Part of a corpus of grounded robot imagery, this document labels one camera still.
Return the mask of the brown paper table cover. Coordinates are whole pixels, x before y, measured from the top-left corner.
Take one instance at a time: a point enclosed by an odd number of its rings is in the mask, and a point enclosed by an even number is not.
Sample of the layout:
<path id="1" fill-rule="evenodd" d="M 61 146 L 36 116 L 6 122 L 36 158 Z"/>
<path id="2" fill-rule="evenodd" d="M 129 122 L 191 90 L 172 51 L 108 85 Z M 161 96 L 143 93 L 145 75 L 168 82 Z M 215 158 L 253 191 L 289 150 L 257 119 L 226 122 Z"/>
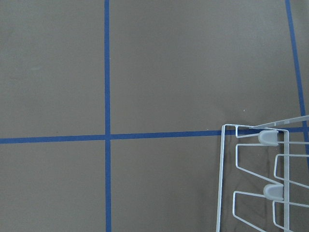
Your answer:
<path id="1" fill-rule="evenodd" d="M 306 0 L 0 3 L 0 229 L 213 232 L 226 123 L 309 108 Z"/>

